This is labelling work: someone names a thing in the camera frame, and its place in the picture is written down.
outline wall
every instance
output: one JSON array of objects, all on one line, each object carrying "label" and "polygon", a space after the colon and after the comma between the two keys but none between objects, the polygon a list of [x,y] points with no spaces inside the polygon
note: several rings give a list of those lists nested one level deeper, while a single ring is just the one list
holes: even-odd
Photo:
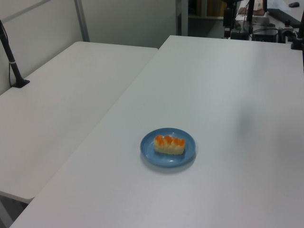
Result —
[{"label": "wall", "polygon": [[[74,42],[82,41],[73,0],[48,1],[3,25],[23,78]],[[8,59],[0,45],[0,95],[10,88],[8,78]]]},{"label": "wall", "polygon": [[159,48],[176,35],[176,0],[82,0],[91,42]]}]

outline plate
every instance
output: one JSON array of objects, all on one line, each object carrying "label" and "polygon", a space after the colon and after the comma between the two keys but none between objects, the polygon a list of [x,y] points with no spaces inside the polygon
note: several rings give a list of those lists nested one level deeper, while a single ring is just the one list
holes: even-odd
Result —
[{"label": "plate", "polygon": [[[181,155],[158,153],[154,150],[154,138],[157,135],[169,135],[185,140],[185,150]],[[189,162],[195,155],[194,139],[187,132],[176,128],[161,128],[148,133],[141,142],[141,152],[152,164],[161,167],[176,167]]]}]

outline table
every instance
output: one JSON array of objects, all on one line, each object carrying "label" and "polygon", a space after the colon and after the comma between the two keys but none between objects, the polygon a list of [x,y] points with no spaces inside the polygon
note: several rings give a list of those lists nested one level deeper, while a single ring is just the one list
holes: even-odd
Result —
[{"label": "table", "polygon": [[[12,228],[300,228],[303,98],[301,51],[170,36]],[[140,142],[163,127],[196,159],[148,163]]]},{"label": "table", "polygon": [[[239,8],[245,7],[248,2],[249,2],[249,0],[242,1],[241,4],[240,4],[240,6],[239,6]],[[284,0],[284,2],[288,5],[289,3],[295,2],[295,1]],[[298,21],[301,21],[301,18],[302,18],[302,15],[303,15],[303,11],[304,11],[304,0],[299,0],[297,2],[300,3],[299,7],[289,8],[290,10],[284,10],[284,12],[287,13],[287,14],[289,14],[293,18],[297,19]],[[282,23],[282,22],[278,21],[277,19],[273,18],[267,12],[265,13],[264,17],[269,18],[269,23],[274,24],[277,29],[285,27],[284,23]],[[244,20],[244,15],[237,15],[236,20]]]},{"label": "table", "polygon": [[29,203],[157,49],[77,42],[0,96],[0,195]]}]

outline desk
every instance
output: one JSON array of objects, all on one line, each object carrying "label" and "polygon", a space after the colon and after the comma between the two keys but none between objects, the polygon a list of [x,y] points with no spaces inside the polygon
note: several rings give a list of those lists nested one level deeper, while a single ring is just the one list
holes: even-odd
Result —
[{"label": "desk", "polygon": [[29,203],[156,53],[77,42],[0,96],[0,194]]},{"label": "desk", "polygon": [[[301,51],[170,36],[12,228],[301,228],[303,116]],[[196,159],[148,163],[140,142],[162,127]]]},{"label": "desk", "polygon": [[[248,2],[249,2],[249,0],[242,1],[241,4],[240,4],[240,6],[239,6],[239,8],[245,7]],[[288,5],[289,3],[295,2],[295,1],[284,0],[284,2]],[[290,16],[294,17],[298,21],[301,21],[302,14],[303,14],[303,11],[304,11],[304,0],[299,0],[297,2],[300,3],[299,7],[289,8],[290,10],[284,10],[284,12],[287,13],[287,14],[289,14]],[[271,17],[267,12],[265,13],[264,17],[269,18],[269,23],[274,24],[277,29],[285,27],[284,23],[282,23],[282,22],[278,21],[277,19]],[[244,15],[237,15],[236,20],[244,20]]]}]

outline cable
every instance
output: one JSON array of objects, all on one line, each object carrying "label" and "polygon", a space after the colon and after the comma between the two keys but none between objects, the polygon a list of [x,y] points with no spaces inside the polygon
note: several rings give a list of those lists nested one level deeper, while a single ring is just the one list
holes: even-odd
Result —
[{"label": "cable", "polygon": [[[6,33],[6,30],[5,30],[5,28],[4,28],[4,26],[3,26],[3,24],[2,24],[2,23],[1,23],[1,27],[3,28],[3,31],[4,31],[5,36],[6,36],[6,39],[7,39],[7,40],[8,40],[8,42],[9,42],[9,37],[8,37],[8,34]],[[10,82],[10,63],[9,63],[9,85],[10,85],[10,87],[12,87],[11,82]]]},{"label": "cable", "polygon": [[245,21],[245,18],[246,18],[246,11],[247,11],[247,7],[249,5],[249,2],[247,3],[247,5],[245,6],[245,12],[244,12],[244,21]]},{"label": "cable", "polygon": [[256,32],[262,32],[262,31],[267,31],[267,30],[277,30],[276,28],[260,28],[260,29],[257,29],[257,30],[254,30],[252,33],[256,33]]}]

